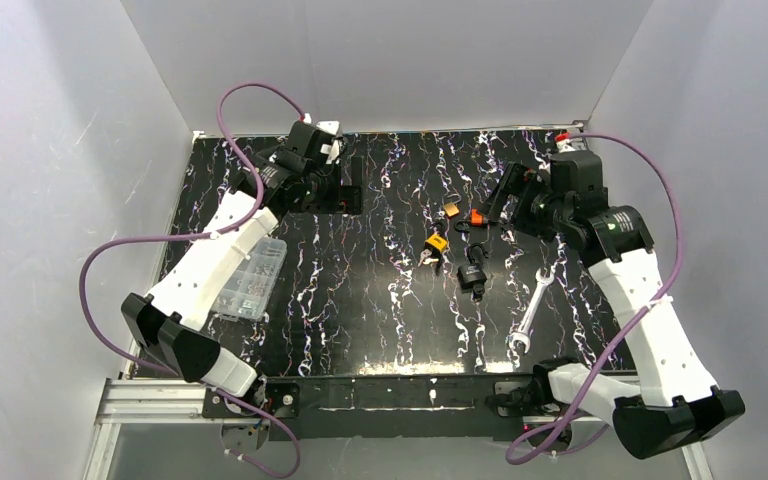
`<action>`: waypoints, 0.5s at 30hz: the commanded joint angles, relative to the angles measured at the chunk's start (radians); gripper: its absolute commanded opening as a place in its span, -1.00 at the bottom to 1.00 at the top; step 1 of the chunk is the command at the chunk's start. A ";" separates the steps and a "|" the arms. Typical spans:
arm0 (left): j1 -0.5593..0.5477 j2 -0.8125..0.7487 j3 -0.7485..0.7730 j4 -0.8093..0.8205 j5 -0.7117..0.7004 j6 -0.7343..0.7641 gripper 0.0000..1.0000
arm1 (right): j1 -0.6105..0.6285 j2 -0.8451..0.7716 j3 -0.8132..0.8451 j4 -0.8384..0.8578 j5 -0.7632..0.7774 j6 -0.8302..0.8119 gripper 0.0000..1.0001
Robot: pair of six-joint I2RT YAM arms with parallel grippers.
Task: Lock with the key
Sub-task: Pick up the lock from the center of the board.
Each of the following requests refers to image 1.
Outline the black padlock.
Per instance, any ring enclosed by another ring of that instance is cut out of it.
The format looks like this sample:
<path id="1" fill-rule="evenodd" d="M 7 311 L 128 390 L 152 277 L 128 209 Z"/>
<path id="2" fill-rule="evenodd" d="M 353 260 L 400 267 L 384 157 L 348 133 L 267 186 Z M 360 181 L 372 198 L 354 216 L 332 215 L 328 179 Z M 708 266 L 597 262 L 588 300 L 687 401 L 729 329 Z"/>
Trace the black padlock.
<path id="1" fill-rule="evenodd" d="M 483 260 L 488 257 L 481 243 L 473 243 L 466 250 L 467 264 L 461 265 L 457 271 L 460 291 L 469 293 L 474 302 L 480 302 L 485 294 L 487 276 Z"/>

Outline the small brass padlock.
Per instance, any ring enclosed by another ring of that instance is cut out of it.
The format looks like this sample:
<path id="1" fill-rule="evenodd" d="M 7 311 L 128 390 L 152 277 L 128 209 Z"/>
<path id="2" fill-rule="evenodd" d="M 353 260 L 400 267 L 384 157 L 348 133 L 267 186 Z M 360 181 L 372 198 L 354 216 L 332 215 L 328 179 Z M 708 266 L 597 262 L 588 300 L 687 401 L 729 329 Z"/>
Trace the small brass padlock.
<path id="1" fill-rule="evenodd" d="M 442 212 L 446 218 L 453 218 L 460 214 L 460 201 L 461 197 L 458 195 L 453 195 L 445 199 L 442 205 Z"/>

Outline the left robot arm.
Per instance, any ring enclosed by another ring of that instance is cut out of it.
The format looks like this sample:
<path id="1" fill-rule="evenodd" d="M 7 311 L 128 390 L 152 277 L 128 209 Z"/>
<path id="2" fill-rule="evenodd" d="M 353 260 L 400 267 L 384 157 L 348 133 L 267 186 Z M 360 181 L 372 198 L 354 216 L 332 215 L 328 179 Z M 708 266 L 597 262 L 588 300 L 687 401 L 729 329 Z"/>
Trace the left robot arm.
<path id="1" fill-rule="evenodd" d="M 345 140 L 337 121 L 299 120 L 286 139 L 249 158 L 213 218 L 171 271 L 147 293 L 131 293 L 122 314 L 140 348 L 187 382 L 238 398 L 256 383 L 254 367 L 202 333 L 226 282 L 288 213 L 359 214 L 362 168 L 341 181 Z"/>

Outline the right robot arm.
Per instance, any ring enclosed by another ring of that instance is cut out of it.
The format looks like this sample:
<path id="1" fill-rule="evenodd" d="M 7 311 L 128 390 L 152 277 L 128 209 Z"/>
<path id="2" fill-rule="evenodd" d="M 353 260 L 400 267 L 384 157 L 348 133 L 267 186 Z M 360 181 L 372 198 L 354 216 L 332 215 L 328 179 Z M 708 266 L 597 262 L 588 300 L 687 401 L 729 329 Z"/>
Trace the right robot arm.
<path id="1" fill-rule="evenodd" d="M 652 236 L 641 214 L 613 206 L 600 158 L 588 150 L 554 155 L 548 172 L 514 163 L 506 168 L 481 213 L 497 219 L 514 204 L 513 227 L 540 238 L 561 237 L 608 301 L 635 363 L 638 381 L 605 375 L 569 357 L 536 364 L 530 382 L 493 402 L 520 412 L 556 404 L 570 421 L 587 413 L 612 428 L 625 450 L 648 459 L 705 441 L 746 411 L 742 395 L 721 388 L 691 346 L 668 296 Z"/>

